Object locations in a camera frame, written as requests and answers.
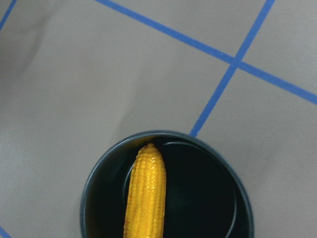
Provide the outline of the blue tape horizontal line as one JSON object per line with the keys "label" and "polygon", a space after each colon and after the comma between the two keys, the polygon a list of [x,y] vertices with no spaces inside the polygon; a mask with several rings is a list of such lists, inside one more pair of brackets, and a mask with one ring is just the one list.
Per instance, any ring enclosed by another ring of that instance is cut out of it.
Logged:
{"label": "blue tape horizontal line", "polygon": [[1,238],[11,238],[11,236],[2,227],[0,227],[0,237]]}
{"label": "blue tape horizontal line", "polygon": [[242,59],[244,58],[244,55],[248,51],[249,47],[251,46],[253,40],[255,39],[258,31],[260,30],[260,27],[264,23],[268,13],[270,12],[274,1],[273,0],[267,0],[263,7],[261,8],[258,16],[256,17],[249,33],[247,34],[244,42],[241,45],[241,49],[238,51],[238,56],[233,57],[227,53],[224,53],[212,46],[209,46],[205,43],[202,43],[194,38],[191,38],[185,34],[182,34],[181,32],[178,32],[170,27],[167,27],[157,21],[154,21],[142,14],[139,14],[129,8],[126,8],[118,3],[115,3],[112,0],[99,0],[98,3],[107,6],[108,8],[111,8],[123,15],[126,15],[136,21],[139,21],[159,32],[162,32],[186,45],[189,45],[199,51],[202,51],[220,61],[226,62],[228,64],[234,64],[236,67],[244,72],[247,72],[257,78],[260,78],[276,87],[279,87],[291,94],[294,94],[310,103],[316,104],[317,103],[317,95],[305,90],[295,84],[292,84],[286,80],[283,80],[273,74],[270,74],[264,70],[261,70],[253,65],[250,65],[246,62],[243,62]]}

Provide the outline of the blue tape left vertical line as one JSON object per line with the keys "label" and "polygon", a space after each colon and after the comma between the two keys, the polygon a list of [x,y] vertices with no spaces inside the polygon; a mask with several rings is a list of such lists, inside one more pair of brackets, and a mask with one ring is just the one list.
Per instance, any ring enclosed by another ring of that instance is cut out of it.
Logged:
{"label": "blue tape left vertical line", "polygon": [[13,8],[14,8],[15,5],[16,5],[16,2],[17,2],[17,0],[12,0],[12,1],[10,2],[10,4],[9,4],[7,10],[5,11],[5,13],[4,13],[4,15],[3,15],[3,17],[2,17],[2,19],[1,19],[1,21],[0,21],[0,31],[1,31],[2,28],[4,27],[4,25],[5,25],[6,21],[7,21],[7,19],[9,18],[10,14],[11,14],[11,12],[12,12],[12,10],[13,10]]}

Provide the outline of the blue tape center vertical line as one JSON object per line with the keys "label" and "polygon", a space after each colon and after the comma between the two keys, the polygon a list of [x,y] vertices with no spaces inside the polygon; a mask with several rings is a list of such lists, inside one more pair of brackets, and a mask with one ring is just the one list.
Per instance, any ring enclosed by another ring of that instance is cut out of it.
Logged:
{"label": "blue tape center vertical line", "polygon": [[246,35],[243,43],[241,44],[239,50],[237,51],[234,60],[230,63],[228,69],[226,70],[224,76],[222,77],[221,81],[219,82],[218,86],[216,87],[215,91],[213,92],[212,96],[208,100],[206,106],[202,110],[201,114],[199,115],[197,121],[195,122],[193,128],[191,129],[189,135],[196,137],[199,132],[201,131],[202,127],[204,126],[205,122],[207,121],[208,117],[214,110],[216,104],[218,103],[220,97],[222,96],[224,90],[226,89],[228,83],[230,82],[233,74],[238,68],[238,64],[242,61],[244,56],[246,55],[248,49],[250,48],[253,40],[255,39],[257,33],[259,32],[262,24],[264,23],[268,13],[270,12],[274,0],[266,0],[263,7],[261,8],[259,14],[257,15],[252,27],[250,28],[248,34]]}

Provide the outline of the yellow plastic corn cob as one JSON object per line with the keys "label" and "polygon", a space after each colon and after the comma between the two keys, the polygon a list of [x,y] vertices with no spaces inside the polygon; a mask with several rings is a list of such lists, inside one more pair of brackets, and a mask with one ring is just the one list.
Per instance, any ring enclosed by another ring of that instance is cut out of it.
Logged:
{"label": "yellow plastic corn cob", "polygon": [[133,165],[124,220],[125,238],[161,238],[164,230],[166,170],[153,143],[142,147]]}

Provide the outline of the blue tape lower horizontal line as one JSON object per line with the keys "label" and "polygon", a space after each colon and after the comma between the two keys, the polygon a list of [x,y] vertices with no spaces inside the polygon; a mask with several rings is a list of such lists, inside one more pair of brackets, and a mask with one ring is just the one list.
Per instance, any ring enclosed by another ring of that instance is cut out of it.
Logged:
{"label": "blue tape lower horizontal line", "polygon": [[11,236],[2,227],[0,227],[0,237],[1,238],[11,238]]}

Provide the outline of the blue tape vertical line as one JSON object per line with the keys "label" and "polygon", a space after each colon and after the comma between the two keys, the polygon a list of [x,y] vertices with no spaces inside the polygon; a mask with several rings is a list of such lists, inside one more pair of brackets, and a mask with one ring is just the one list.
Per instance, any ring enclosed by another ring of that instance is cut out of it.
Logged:
{"label": "blue tape vertical line", "polygon": [[16,2],[17,2],[17,0],[12,0],[12,1],[10,2],[10,4],[9,4],[7,10],[5,11],[5,13],[4,13],[4,15],[3,15],[3,17],[2,17],[2,19],[1,19],[1,21],[0,21],[0,31],[1,31],[2,28],[4,27],[4,25],[5,25],[6,21],[7,21],[7,19],[9,18],[10,14],[11,14],[11,12],[12,12],[12,10],[13,10],[13,8],[14,8],[15,5],[16,5]]}
{"label": "blue tape vertical line", "polygon": [[214,110],[216,104],[218,103],[220,97],[222,96],[224,90],[226,89],[228,83],[230,82],[233,74],[238,68],[238,64],[242,61],[244,56],[246,55],[248,49],[250,48],[253,40],[255,39],[257,33],[259,32],[262,24],[264,23],[268,13],[270,12],[274,0],[266,0],[263,7],[261,8],[259,14],[257,15],[252,27],[250,28],[248,34],[246,35],[243,43],[241,44],[239,50],[237,51],[234,60],[230,63],[228,69],[226,70],[224,76],[222,77],[221,81],[219,82],[218,86],[216,87],[215,91],[213,92],[212,96],[208,100],[206,106],[202,110],[201,114],[199,115],[197,121],[195,122],[193,128],[191,129],[189,135],[196,137],[199,132],[201,131],[202,127],[204,126],[205,122],[207,121],[208,117]]}

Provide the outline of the blue tape upper horizontal line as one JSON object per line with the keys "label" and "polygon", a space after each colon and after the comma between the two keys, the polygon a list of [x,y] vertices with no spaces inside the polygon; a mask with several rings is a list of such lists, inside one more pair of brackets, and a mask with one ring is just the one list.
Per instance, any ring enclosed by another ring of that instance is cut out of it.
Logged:
{"label": "blue tape upper horizontal line", "polygon": [[310,103],[316,104],[317,103],[317,95],[305,90],[295,84],[292,84],[286,80],[283,80],[273,74],[270,74],[264,70],[261,70],[253,65],[250,65],[246,62],[243,62],[242,59],[244,58],[244,55],[248,51],[249,47],[251,46],[253,40],[255,39],[258,31],[260,30],[260,27],[264,23],[268,13],[270,12],[274,1],[273,0],[267,0],[263,7],[261,8],[258,16],[256,17],[249,33],[247,34],[244,42],[241,45],[241,49],[238,51],[238,56],[233,57],[227,53],[224,53],[212,46],[209,46],[205,43],[202,43],[194,38],[191,38],[185,34],[182,34],[181,32],[178,32],[170,27],[167,27],[157,21],[154,21],[142,14],[139,14],[129,8],[126,8],[118,3],[115,3],[112,0],[99,0],[98,3],[107,6],[108,8],[111,8],[123,15],[126,15],[136,21],[139,21],[159,32],[162,32],[186,45],[189,45],[199,51],[202,51],[220,61],[226,62],[228,64],[234,64],[236,67],[244,72],[247,72],[257,78],[260,78],[276,87],[279,87],[291,94],[294,94]]}

